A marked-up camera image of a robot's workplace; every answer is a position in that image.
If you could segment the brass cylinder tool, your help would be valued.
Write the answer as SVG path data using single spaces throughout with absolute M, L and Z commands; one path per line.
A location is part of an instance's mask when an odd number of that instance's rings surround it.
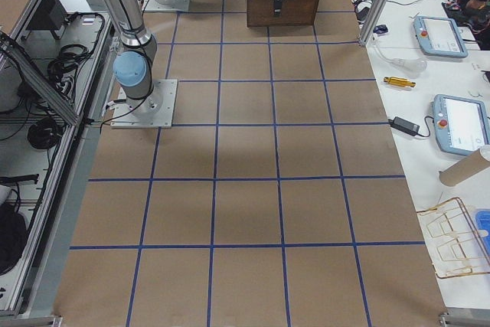
M 401 88 L 414 88 L 416 86 L 415 82 L 401 77 L 385 77 L 384 82 L 388 85 Z

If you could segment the clear light bulb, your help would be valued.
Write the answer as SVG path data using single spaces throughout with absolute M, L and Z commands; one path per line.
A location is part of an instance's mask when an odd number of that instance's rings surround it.
M 395 67 L 406 71 L 409 74 L 418 75 L 427 69 L 427 62 L 422 58 L 417 59 L 401 59 L 394 58 L 390 63 Z

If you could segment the far blue teach pendant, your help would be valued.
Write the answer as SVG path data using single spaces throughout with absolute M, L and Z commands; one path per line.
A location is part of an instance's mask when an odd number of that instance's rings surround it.
M 456 22 L 451 18 L 416 16 L 413 28 L 425 55 L 463 59 L 468 56 Z

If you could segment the blue teach pendant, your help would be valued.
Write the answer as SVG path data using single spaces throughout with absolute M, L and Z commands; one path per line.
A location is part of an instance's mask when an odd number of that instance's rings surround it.
M 489 122 L 482 101 L 437 94 L 432 110 L 436 142 L 443 152 L 470 155 L 489 144 Z
M 463 59 L 468 56 L 456 22 L 451 18 L 416 16 L 413 28 L 425 55 Z

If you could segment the small black power adapter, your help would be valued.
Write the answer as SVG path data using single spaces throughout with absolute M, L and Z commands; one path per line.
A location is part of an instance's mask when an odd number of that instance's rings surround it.
M 406 119 L 395 116 L 393 119 L 388 120 L 391 128 L 403 132 L 409 136 L 417 136 L 419 133 L 420 126 L 408 121 Z

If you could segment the near blue teach pendant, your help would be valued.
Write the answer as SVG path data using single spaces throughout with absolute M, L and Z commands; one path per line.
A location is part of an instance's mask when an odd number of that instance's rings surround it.
M 489 144 L 489 122 L 482 101 L 437 94 L 432 110 L 436 142 L 443 152 L 470 155 Z

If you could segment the cardboard tube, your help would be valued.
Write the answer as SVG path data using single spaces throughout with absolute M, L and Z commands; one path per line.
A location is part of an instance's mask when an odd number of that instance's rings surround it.
M 489 168 L 489 145 L 480 147 L 464 159 L 441 171 L 439 180 L 444 185 L 453 187 L 487 168 Z

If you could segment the blue plastic lid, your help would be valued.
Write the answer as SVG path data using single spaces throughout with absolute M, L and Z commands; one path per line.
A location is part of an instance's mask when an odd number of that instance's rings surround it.
M 480 231 L 485 231 L 485 235 L 481 235 L 482 242 L 487 254 L 490 251 L 489 231 L 490 231 L 490 211 L 489 210 L 477 210 L 475 214 L 476 227 Z

